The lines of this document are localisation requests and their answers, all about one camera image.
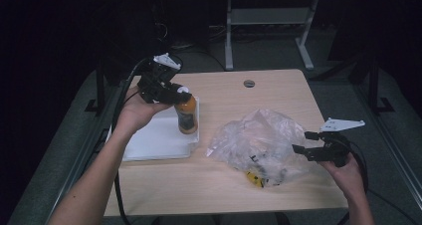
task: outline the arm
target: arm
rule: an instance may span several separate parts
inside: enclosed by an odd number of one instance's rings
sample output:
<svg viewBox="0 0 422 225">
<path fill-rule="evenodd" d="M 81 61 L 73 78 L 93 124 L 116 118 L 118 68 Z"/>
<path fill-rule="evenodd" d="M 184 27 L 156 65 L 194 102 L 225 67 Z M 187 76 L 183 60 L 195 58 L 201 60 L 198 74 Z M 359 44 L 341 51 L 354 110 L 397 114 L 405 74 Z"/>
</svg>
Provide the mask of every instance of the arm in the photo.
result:
<svg viewBox="0 0 422 225">
<path fill-rule="evenodd" d="M 347 164 L 343 167 L 335 167 L 330 161 L 320 162 L 319 164 L 329 172 L 344 193 L 350 214 L 350 224 L 375 224 L 363 188 L 359 165 L 351 153 L 347 156 L 347 160 Z"/>
<path fill-rule="evenodd" d="M 126 97 L 136 93 L 130 89 Z M 141 97 L 126 102 L 117 125 L 102 151 L 54 211 L 49 224 L 101 224 L 112 183 L 132 135 L 146 126 L 152 116 L 170 105 L 147 104 Z"/>
</svg>

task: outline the table top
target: table top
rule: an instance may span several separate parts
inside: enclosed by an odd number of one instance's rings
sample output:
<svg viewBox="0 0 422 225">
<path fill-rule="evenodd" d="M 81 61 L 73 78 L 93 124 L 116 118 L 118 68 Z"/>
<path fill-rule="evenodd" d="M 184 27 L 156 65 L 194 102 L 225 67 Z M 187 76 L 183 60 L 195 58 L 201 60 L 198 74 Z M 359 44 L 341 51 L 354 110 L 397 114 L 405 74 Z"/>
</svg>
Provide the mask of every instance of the table top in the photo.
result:
<svg viewBox="0 0 422 225">
<path fill-rule="evenodd" d="M 244 87 L 246 80 L 255 86 Z M 189 158 L 123 162 L 119 176 L 127 215 L 347 207 L 342 192 L 319 166 L 316 173 L 280 186 L 258 188 L 244 172 L 205 155 L 218 127 L 257 109 L 283 113 L 305 130 L 319 131 L 323 118 L 300 70 L 179 74 L 172 83 L 188 87 L 200 99 L 199 145 Z M 105 216 L 118 215 L 113 189 Z"/>
</svg>

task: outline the orange bottle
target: orange bottle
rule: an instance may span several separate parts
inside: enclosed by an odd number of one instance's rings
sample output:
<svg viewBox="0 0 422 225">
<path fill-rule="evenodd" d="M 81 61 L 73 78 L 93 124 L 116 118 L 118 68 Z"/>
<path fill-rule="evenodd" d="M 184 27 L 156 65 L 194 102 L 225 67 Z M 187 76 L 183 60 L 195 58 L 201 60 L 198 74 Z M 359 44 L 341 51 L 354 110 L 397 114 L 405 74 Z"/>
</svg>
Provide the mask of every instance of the orange bottle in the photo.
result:
<svg viewBox="0 0 422 225">
<path fill-rule="evenodd" d="M 189 93 L 185 87 L 177 89 L 179 93 Z M 196 119 L 196 100 L 193 96 L 186 103 L 174 105 L 179 119 L 179 130 L 184 134 L 194 133 L 198 129 L 198 120 Z"/>
</svg>

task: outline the clear plastic bag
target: clear plastic bag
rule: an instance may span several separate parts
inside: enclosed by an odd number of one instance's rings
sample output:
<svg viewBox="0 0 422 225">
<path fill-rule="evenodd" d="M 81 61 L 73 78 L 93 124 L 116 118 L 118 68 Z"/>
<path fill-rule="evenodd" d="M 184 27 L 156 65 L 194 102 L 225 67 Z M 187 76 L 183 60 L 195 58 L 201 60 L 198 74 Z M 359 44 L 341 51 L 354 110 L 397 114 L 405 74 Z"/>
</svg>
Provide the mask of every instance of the clear plastic bag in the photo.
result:
<svg viewBox="0 0 422 225">
<path fill-rule="evenodd" d="M 262 186 L 279 185 L 314 165 L 292 149 L 292 144 L 309 147 L 304 132 L 282 113 L 257 110 L 220 127 L 206 155 L 263 178 Z"/>
</svg>

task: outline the bottle cap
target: bottle cap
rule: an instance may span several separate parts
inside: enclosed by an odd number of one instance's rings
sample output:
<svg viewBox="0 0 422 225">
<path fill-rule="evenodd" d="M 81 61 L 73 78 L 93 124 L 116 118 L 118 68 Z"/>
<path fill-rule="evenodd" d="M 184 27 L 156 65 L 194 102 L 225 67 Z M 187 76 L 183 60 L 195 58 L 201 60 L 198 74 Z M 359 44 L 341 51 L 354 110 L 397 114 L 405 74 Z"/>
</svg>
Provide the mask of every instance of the bottle cap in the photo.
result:
<svg viewBox="0 0 422 225">
<path fill-rule="evenodd" d="M 189 89 L 182 86 L 182 87 L 177 89 L 177 92 L 178 93 L 189 93 Z"/>
</svg>

